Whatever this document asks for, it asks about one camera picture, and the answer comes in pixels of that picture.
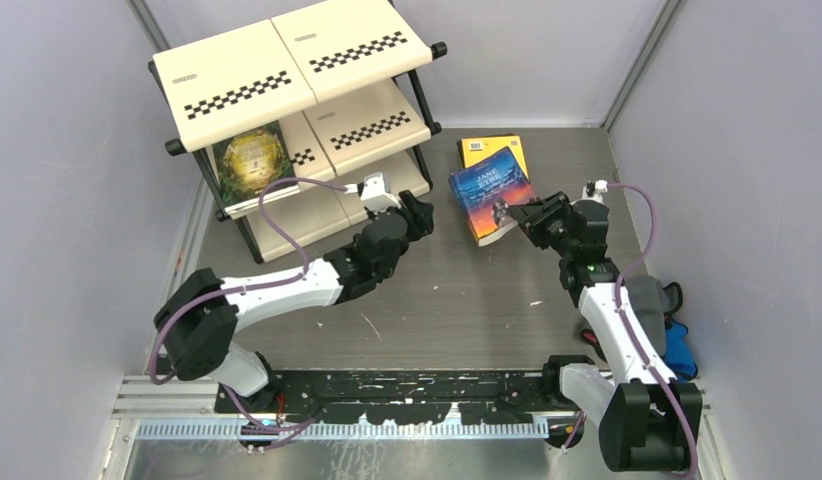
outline checkered pattern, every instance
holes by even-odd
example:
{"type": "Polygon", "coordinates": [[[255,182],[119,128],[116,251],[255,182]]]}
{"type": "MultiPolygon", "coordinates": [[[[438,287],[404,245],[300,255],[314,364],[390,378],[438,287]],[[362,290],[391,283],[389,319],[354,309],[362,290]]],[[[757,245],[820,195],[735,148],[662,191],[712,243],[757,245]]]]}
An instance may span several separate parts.
{"type": "Polygon", "coordinates": [[[293,154],[293,163],[299,165],[305,165],[308,162],[313,162],[316,160],[317,157],[311,152],[310,148],[306,148],[303,152],[296,152],[293,154]]]}
{"type": "Polygon", "coordinates": [[[407,42],[408,39],[402,36],[402,32],[394,32],[393,35],[385,35],[379,40],[372,40],[369,44],[362,43],[358,45],[358,48],[347,48],[345,52],[337,52],[332,56],[323,57],[319,60],[309,60],[308,63],[314,68],[314,72],[320,73],[323,70],[332,69],[338,65],[346,65],[353,60],[369,57],[375,52],[383,52],[388,48],[407,42]]]}
{"type": "Polygon", "coordinates": [[[340,150],[343,147],[349,147],[353,143],[363,142],[368,138],[373,138],[396,127],[401,127],[405,123],[410,123],[411,118],[404,112],[391,115],[388,118],[383,118],[378,122],[373,122],[367,126],[353,130],[349,133],[344,133],[339,137],[332,137],[331,142],[335,150],[340,150]]]}
{"type": "Polygon", "coordinates": [[[229,90],[225,95],[216,95],[211,100],[200,100],[196,105],[184,106],[188,120],[193,120],[200,113],[207,115],[216,110],[222,110],[226,105],[236,105],[241,100],[249,100],[253,96],[263,95],[269,90],[275,90],[282,85],[287,85],[293,80],[287,78],[287,71],[282,70],[278,75],[270,75],[264,80],[252,82],[252,85],[244,85],[237,90],[229,90]]]}

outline gray floor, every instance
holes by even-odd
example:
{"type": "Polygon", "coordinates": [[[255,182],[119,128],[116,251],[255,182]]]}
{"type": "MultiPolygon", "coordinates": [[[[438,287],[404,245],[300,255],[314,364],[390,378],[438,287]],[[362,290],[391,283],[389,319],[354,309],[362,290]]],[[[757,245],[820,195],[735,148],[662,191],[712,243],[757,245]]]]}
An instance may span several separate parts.
{"type": "MultiPolygon", "coordinates": [[[[588,180],[615,169],[600,129],[518,129],[529,174],[540,196],[580,195],[588,180]]],[[[395,276],[346,304],[279,316],[239,333],[245,348],[275,368],[528,368],[550,354],[589,353],[574,336],[579,315],[558,282],[558,257],[512,231],[485,248],[473,242],[447,185],[459,165],[456,141],[502,130],[446,130],[423,144],[435,187],[435,232],[413,244],[395,276]],[[533,302],[543,302],[531,306],[533,302]],[[378,330],[376,335],[365,318],[378,330]]],[[[608,195],[609,254],[620,268],[639,255],[621,192],[608,195]]],[[[307,247],[314,257],[348,243],[363,226],[307,247]]],[[[199,260],[218,276],[291,268],[291,254],[266,265],[252,261],[232,222],[212,220],[199,260]]]]}

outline book cover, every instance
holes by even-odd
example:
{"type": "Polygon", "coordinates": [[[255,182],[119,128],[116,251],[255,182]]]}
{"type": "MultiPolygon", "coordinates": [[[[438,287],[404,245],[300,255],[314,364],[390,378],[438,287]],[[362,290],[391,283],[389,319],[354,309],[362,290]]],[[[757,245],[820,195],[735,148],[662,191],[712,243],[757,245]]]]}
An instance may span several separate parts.
{"type": "Polygon", "coordinates": [[[532,202],[537,195],[510,148],[453,173],[449,184],[467,215],[479,246],[489,245],[514,228],[508,207],[532,202]]]}
{"type": "MultiPolygon", "coordinates": [[[[278,121],[217,142],[207,147],[207,153],[229,215],[257,207],[270,182],[294,176],[278,121]]],[[[265,201],[298,191],[296,184],[283,185],[269,192],[265,201]]]]}
{"type": "Polygon", "coordinates": [[[529,178],[529,169],[526,167],[526,157],[523,154],[523,143],[519,135],[506,133],[492,137],[462,138],[458,142],[458,152],[461,154],[461,165],[464,168],[472,167],[490,157],[503,148],[510,148],[514,158],[529,178]]]}

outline gray wall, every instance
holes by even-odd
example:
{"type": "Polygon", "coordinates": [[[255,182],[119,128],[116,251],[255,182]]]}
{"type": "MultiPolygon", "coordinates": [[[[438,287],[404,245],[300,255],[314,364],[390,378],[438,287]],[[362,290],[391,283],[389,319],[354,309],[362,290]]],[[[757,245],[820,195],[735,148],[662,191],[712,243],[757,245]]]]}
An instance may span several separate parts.
{"type": "Polygon", "coordinates": [[[0,479],[92,478],[198,173],[120,1],[0,2],[0,479]]]}
{"type": "MultiPolygon", "coordinates": [[[[173,45],[315,0],[146,0],[173,45]]],[[[664,0],[396,0],[449,54],[420,69],[446,126],[600,125],[664,0]]]]}
{"type": "Polygon", "coordinates": [[[687,2],[612,141],[738,478],[822,479],[822,2],[687,2]]]}

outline blue object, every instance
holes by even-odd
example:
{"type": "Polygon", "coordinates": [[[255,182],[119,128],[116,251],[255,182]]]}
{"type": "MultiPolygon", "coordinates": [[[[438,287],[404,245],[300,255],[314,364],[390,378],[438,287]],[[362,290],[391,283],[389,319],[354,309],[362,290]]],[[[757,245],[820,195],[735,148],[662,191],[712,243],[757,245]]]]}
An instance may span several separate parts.
{"type": "Polygon", "coordinates": [[[670,319],[670,325],[670,329],[666,330],[667,351],[664,354],[664,363],[673,370],[680,381],[693,380],[699,370],[691,350],[685,344],[688,327],[673,319],[670,319]]]}

